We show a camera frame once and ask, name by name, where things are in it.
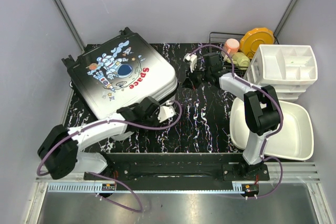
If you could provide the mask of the yellow plate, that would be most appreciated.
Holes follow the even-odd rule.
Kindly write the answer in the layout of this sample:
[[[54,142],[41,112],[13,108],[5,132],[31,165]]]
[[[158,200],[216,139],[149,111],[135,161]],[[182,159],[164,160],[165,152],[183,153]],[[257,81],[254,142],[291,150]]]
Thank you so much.
[[[252,59],[259,45],[272,45],[274,41],[274,34],[270,29],[266,27],[254,28],[242,37],[239,43],[239,50],[249,59]]]

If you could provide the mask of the white black space suitcase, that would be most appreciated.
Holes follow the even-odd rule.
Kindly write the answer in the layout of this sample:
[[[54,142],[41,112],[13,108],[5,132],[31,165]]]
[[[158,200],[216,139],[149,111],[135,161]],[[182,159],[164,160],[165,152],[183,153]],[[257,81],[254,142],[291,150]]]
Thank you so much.
[[[96,121],[145,97],[163,106],[176,104],[178,80],[173,66],[128,28],[77,58],[69,56],[62,62]]]

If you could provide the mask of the white plastic basin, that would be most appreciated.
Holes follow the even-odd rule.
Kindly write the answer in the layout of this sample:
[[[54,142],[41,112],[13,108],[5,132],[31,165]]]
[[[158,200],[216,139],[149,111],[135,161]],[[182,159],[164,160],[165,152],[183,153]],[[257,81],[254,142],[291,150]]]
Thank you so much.
[[[270,137],[265,154],[295,161],[307,161],[313,156],[314,136],[309,113],[295,103],[280,101],[284,114],[281,131]],[[244,103],[235,98],[229,122],[232,143],[238,149],[245,149],[249,129],[245,122]]]

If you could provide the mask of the white drawer organizer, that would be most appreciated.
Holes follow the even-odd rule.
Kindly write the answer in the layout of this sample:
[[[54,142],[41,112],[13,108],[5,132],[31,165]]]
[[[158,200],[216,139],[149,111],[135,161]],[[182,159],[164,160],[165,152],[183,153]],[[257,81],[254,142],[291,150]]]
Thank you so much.
[[[278,99],[296,101],[318,79],[318,67],[309,45],[259,45],[244,79],[271,85]]]

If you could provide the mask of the aluminium rail frame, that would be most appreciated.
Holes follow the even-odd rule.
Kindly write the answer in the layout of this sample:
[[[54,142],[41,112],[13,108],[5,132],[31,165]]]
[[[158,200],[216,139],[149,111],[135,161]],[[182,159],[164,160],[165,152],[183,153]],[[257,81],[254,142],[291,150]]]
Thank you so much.
[[[38,178],[25,223],[335,223],[315,164],[266,163],[269,181]]]

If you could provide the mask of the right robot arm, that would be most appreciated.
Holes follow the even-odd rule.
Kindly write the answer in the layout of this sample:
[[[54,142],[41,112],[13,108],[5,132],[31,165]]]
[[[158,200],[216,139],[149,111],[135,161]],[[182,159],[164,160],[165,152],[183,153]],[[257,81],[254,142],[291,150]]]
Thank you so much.
[[[197,89],[201,83],[209,82],[243,101],[249,136],[243,151],[243,161],[233,166],[232,175],[242,180],[260,177],[266,168],[264,152],[267,141],[283,125],[283,114],[274,87],[257,86],[240,78],[233,71],[224,68],[217,53],[204,56],[203,69],[197,67],[195,54],[186,54],[183,60],[189,65],[184,87]]]

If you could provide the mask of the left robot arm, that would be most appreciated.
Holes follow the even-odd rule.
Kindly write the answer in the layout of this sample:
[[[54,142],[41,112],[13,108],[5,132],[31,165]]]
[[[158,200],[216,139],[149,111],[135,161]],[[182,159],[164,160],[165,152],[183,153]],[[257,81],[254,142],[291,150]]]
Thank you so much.
[[[160,123],[174,115],[171,106],[160,105],[152,97],[140,103],[119,108],[106,119],[89,123],[83,127],[65,128],[54,126],[37,151],[41,163],[37,175],[49,174],[53,179],[61,179],[73,170],[93,171],[103,180],[113,175],[113,167],[102,156],[84,161],[78,154],[85,148],[109,136],[123,138],[133,133],[134,127],[155,129]]]

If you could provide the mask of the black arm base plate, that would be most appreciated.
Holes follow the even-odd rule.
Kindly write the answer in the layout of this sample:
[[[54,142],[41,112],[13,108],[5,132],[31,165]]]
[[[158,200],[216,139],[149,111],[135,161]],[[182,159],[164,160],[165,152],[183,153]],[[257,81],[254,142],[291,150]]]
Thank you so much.
[[[143,177],[205,177],[224,181],[269,181],[265,163],[249,166],[241,153],[111,153],[100,174],[127,181]]]

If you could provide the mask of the pink plastic cup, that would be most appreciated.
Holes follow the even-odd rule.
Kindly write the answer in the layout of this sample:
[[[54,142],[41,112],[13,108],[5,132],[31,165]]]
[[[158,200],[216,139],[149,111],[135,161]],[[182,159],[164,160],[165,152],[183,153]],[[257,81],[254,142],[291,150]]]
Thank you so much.
[[[228,54],[235,54],[239,51],[240,43],[237,39],[229,38],[226,40],[224,44],[224,49],[227,51]]]

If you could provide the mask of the green plastic cup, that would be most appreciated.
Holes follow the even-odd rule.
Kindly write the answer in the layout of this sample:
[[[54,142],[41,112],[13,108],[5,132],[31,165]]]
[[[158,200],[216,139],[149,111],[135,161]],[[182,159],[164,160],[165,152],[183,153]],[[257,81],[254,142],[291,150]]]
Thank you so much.
[[[232,55],[232,60],[235,65],[240,70],[247,70],[250,65],[250,59],[242,52],[237,52]]]

